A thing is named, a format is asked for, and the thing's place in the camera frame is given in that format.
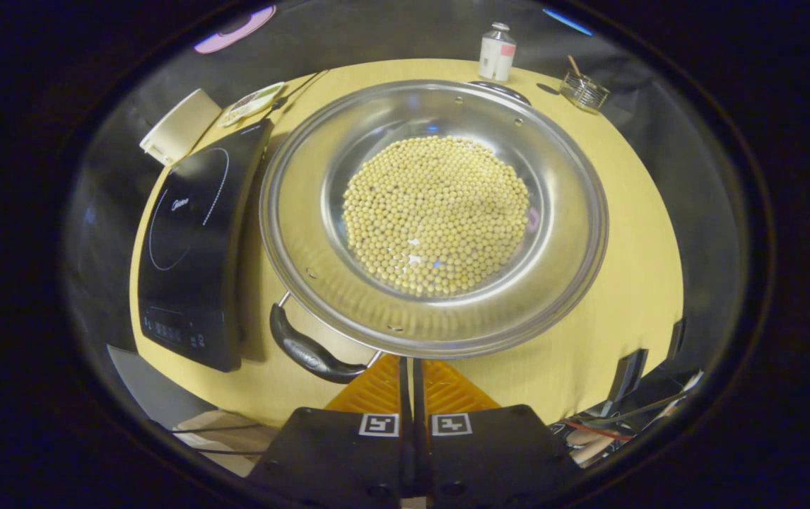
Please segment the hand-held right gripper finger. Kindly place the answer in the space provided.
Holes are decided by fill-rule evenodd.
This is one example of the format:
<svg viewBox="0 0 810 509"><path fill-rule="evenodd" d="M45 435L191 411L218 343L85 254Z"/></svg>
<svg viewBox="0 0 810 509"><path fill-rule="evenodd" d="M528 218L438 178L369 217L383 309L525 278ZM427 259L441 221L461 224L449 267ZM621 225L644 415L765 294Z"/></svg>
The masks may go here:
<svg viewBox="0 0 810 509"><path fill-rule="evenodd" d="M407 363L386 355L324 408L296 409L247 482L286 509L401 509L413 428Z"/></svg>
<svg viewBox="0 0 810 509"><path fill-rule="evenodd" d="M503 406L447 362L417 360L419 486L431 508L548 508L582 476L527 404Z"/></svg>

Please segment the steel pot with black handles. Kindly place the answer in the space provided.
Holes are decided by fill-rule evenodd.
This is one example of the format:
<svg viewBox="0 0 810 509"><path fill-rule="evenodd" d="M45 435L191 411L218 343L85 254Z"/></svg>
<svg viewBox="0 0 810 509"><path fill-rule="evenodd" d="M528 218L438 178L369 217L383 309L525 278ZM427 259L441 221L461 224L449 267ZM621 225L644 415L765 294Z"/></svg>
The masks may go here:
<svg viewBox="0 0 810 509"><path fill-rule="evenodd" d="M435 135L511 165L528 189L528 223L499 274L459 296L409 296L358 263L344 191L385 147ZM609 239L606 194L582 149L520 94L481 83L395 81L319 107L273 154L259 207L266 256L290 296L357 344L425 360L543 335L588 292Z"/></svg>

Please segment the black induction cooktop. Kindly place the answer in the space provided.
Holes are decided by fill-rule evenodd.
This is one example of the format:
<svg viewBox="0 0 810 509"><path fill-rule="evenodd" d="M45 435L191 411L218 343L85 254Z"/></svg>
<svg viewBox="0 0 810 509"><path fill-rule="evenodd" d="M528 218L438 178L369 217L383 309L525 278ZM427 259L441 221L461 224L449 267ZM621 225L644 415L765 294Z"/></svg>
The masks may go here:
<svg viewBox="0 0 810 509"><path fill-rule="evenodd" d="M137 309L147 339L221 373L238 370L238 242L272 135L260 120L167 171L143 224Z"/></svg>

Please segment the pile of yellow soybeans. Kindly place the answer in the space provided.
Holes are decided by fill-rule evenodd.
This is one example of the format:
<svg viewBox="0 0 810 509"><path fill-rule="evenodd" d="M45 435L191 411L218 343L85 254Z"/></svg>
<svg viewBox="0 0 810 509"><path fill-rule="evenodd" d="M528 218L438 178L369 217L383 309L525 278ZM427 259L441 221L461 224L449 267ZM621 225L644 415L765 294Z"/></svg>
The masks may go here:
<svg viewBox="0 0 810 509"><path fill-rule="evenodd" d="M491 148L460 136L395 141L348 181L347 248L367 273L418 298L498 277L520 248L530 191Z"/></svg>

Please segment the black clamp stand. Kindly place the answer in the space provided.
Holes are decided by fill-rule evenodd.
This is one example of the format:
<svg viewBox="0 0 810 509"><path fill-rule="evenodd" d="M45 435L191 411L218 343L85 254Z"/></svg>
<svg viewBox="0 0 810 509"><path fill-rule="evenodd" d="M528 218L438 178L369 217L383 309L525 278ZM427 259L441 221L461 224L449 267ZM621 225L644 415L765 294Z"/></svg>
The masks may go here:
<svg viewBox="0 0 810 509"><path fill-rule="evenodd" d="M620 358L609 390L607 402L617 403L635 391L643 377L645 361L650 351L638 349Z"/></svg>

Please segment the white divided bean dish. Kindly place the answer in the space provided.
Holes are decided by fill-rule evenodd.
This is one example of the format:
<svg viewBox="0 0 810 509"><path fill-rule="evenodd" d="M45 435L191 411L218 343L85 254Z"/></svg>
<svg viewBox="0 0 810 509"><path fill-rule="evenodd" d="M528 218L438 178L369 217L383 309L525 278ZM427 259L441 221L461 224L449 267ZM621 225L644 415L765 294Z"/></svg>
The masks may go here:
<svg viewBox="0 0 810 509"><path fill-rule="evenodd" d="M274 83L263 89L253 91L240 98L236 103L227 107L224 113L218 118L216 125L221 128L233 125L241 119L249 118L250 116L262 112L266 107L271 107L280 91L285 87L285 81Z"/></svg>

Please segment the small clear glass holder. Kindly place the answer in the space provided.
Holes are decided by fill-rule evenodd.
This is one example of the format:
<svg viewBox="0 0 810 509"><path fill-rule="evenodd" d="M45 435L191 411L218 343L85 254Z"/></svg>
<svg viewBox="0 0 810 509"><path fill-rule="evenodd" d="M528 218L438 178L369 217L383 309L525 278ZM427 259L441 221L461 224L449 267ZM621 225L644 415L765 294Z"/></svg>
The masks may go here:
<svg viewBox="0 0 810 509"><path fill-rule="evenodd" d="M574 70L566 72L560 84L560 94L583 112L599 114L611 91Z"/></svg>

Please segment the white toaster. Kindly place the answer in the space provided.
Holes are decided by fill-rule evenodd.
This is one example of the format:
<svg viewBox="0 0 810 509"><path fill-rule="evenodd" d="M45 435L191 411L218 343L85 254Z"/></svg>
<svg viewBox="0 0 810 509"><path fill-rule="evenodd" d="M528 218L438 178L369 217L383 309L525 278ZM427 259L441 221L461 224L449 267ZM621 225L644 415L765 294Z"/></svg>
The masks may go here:
<svg viewBox="0 0 810 509"><path fill-rule="evenodd" d="M192 151L221 113L210 95L197 89L163 116L139 147L160 164L174 165Z"/></svg>

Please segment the white plastic bottle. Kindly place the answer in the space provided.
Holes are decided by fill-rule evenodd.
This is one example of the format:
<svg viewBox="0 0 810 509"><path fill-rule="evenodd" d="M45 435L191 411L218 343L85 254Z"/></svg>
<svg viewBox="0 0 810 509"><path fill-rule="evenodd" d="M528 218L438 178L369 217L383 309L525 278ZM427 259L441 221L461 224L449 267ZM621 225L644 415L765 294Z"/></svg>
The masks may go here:
<svg viewBox="0 0 810 509"><path fill-rule="evenodd" d="M505 23L493 23L491 30L481 38L477 74L485 80L507 83L515 54L516 42L510 35L510 27Z"/></svg>

